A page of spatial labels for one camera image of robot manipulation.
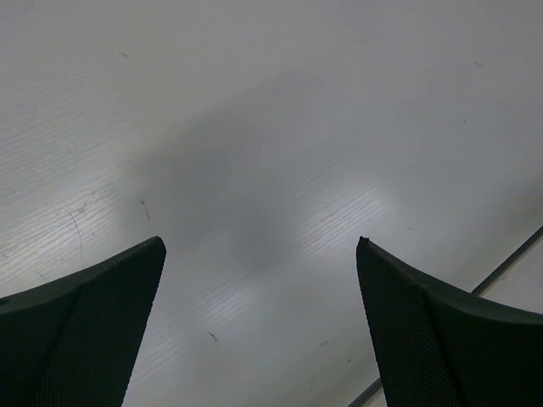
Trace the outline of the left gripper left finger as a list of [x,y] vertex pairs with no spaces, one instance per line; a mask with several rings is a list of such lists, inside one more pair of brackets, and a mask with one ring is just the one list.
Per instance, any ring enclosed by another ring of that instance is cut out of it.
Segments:
[[3,406],[120,406],[165,263],[152,237],[1,300]]

